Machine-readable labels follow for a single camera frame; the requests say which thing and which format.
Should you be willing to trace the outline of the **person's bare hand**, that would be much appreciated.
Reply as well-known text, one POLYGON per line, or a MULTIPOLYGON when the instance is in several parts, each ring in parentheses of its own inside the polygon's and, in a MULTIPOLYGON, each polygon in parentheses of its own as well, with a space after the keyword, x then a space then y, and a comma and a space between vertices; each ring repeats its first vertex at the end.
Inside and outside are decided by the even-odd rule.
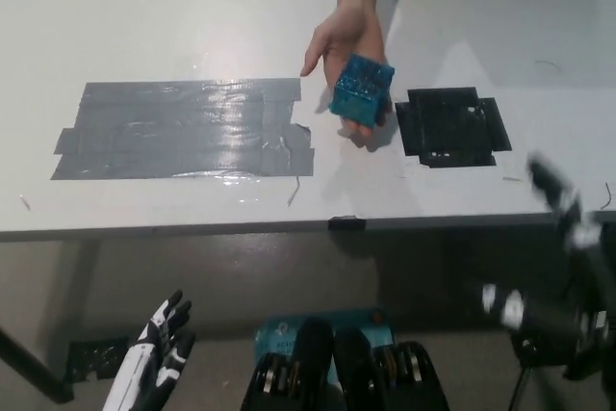
POLYGON ((304 55, 301 77, 322 61, 326 84, 333 89, 352 55, 386 62, 382 29, 375 7, 338 7, 314 30, 304 55))

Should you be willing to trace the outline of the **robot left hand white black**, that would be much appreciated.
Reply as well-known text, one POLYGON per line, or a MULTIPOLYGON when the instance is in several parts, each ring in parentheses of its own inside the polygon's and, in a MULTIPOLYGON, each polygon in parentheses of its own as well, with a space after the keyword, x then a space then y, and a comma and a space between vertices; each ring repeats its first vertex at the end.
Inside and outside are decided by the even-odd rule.
POLYGON ((104 411, 161 411, 193 350, 186 328, 192 303, 178 290, 150 317, 130 345, 107 395, 104 411))

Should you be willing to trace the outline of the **robot right hand white black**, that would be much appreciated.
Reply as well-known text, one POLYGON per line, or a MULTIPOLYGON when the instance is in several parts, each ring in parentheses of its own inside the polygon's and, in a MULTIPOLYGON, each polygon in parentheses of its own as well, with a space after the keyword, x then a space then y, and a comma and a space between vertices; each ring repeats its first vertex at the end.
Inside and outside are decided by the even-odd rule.
POLYGON ((615 276, 603 251, 603 227, 584 210, 577 188, 551 162, 532 155, 527 164, 533 188, 545 199, 571 269, 571 293, 547 302, 495 283, 479 292, 487 317, 511 331, 536 329, 583 344, 615 343, 615 276))

